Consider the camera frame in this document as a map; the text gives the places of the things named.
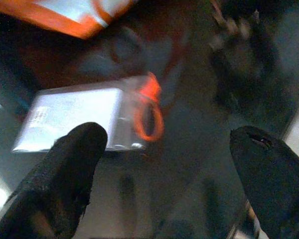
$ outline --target dark reflective surface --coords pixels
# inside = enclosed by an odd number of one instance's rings
[[[199,0],[141,1],[88,41],[28,25],[5,33],[43,88],[147,71],[161,83],[163,139],[145,155],[99,162],[76,238],[226,237],[245,202],[230,130],[251,124],[282,137],[299,106],[299,3],[291,6],[216,55],[212,8]],[[0,175],[11,189],[42,157],[10,154],[20,125],[0,111]]]

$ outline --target glass surface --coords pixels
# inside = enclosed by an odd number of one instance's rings
[[[253,125],[283,137],[299,107],[299,4],[262,23],[265,46],[242,41],[223,51],[230,75],[212,62],[208,1],[141,1],[87,41],[19,22],[4,32],[43,88],[147,71],[161,84],[163,138],[145,152],[100,160],[74,238],[226,238],[245,206],[230,131]],[[257,47],[271,62],[259,64]],[[23,120],[16,109],[27,109],[18,96],[32,90],[8,94],[9,81],[24,74],[9,57],[0,58],[0,176],[13,191],[44,153],[10,153]]]

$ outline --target orange wire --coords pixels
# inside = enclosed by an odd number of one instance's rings
[[[143,124],[143,116],[144,116],[145,109],[148,107],[148,104],[152,105],[152,112],[154,116],[155,126],[152,135],[146,134],[144,129],[144,124]],[[134,127],[139,137],[146,141],[154,142],[160,139],[164,132],[164,121],[158,104],[152,101],[148,101],[148,103],[144,103],[144,105],[140,107],[140,109],[138,109],[135,113]]]

